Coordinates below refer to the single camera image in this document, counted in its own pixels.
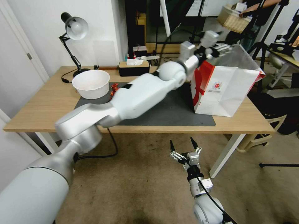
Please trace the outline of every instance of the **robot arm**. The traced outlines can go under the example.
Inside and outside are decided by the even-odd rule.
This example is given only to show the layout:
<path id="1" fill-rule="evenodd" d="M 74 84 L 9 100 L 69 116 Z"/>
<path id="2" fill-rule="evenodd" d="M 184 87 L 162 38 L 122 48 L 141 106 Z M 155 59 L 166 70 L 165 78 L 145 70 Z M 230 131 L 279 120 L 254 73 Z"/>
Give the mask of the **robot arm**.
<path id="1" fill-rule="evenodd" d="M 155 106 L 212 57 L 210 47 L 217 37 L 206 32 L 199 49 L 184 42 L 178 61 L 161 65 L 159 77 L 144 74 L 120 88 L 109 103 L 86 104 L 59 119 L 55 128 L 63 141 L 58 151 L 30 164 L 0 193 L 1 222 L 52 224 L 71 185 L 76 159 L 102 139 L 96 124 L 111 127 Z"/>
<path id="2" fill-rule="evenodd" d="M 199 154 L 202 148 L 198 147 L 192 137 L 190 139 L 195 149 L 194 152 L 179 154 L 175 151 L 174 145 L 170 140 L 170 156 L 182 164 L 184 170 L 188 173 L 187 180 L 190 184 L 190 192 L 195 199 L 193 205 L 194 215 L 199 224 L 222 224 L 224 220 L 226 220 L 224 223 L 231 223 L 230 218 L 226 217 L 207 195 L 207 192 L 211 191 L 213 184 L 210 178 L 204 179 L 204 175 L 199 169 Z M 223 210 L 220 201 L 217 198 L 213 198 L 213 200 Z"/>

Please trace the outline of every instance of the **wicker basket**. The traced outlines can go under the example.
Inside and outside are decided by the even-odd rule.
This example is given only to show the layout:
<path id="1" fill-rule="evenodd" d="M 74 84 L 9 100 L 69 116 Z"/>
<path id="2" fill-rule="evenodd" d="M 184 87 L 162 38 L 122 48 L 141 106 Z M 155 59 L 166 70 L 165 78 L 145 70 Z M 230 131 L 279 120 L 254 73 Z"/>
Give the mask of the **wicker basket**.
<path id="1" fill-rule="evenodd" d="M 251 19 L 251 17 L 240 18 L 239 14 L 229 6 L 223 6 L 217 18 L 222 26 L 237 33 L 242 33 Z"/>

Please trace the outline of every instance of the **tissue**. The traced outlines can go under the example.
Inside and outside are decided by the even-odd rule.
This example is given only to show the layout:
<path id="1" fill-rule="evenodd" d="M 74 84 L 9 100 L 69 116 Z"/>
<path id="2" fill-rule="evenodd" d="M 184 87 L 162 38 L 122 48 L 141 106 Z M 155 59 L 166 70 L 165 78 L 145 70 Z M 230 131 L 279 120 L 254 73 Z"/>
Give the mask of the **tissue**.
<path id="1" fill-rule="evenodd" d="M 127 59 L 127 65 L 141 65 L 143 60 L 139 59 Z"/>

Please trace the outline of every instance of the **white bowl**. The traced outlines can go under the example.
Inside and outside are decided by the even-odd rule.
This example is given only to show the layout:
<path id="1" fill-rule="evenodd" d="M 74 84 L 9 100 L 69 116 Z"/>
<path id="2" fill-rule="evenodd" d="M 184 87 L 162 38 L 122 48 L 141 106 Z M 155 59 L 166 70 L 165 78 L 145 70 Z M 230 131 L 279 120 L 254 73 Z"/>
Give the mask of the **white bowl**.
<path id="1" fill-rule="evenodd" d="M 83 98 L 92 100 L 108 93 L 109 80 L 110 76 L 107 72 L 90 70 L 76 75 L 72 84 Z"/>

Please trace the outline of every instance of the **desk lamp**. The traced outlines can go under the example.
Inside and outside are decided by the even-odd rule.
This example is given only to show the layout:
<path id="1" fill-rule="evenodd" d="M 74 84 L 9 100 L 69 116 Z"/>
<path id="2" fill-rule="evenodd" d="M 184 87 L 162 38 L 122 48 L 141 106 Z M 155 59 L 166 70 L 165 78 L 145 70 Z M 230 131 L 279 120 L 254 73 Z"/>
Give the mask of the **desk lamp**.
<path id="1" fill-rule="evenodd" d="M 73 77 L 75 77 L 77 74 L 80 74 L 84 71 L 88 71 L 90 69 L 88 68 L 81 68 L 81 64 L 78 61 L 78 59 L 72 55 L 71 51 L 66 45 L 66 41 L 69 39 L 72 40 L 81 40 L 83 39 L 87 32 L 88 32 L 88 24 L 87 22 L 80 18 L 80 17 L 72 17 L 70 14 L 67 12 L 64 12 L 61 14 L 61 19 L 65 23 L 65 31 L 62 36 L 59 37 L 60 41 L 63 43 L 64 47 L 68 51 L 69 55 L 71 56 L 71 59 L 77 66 L 78 70 L 74 72 Z"/>

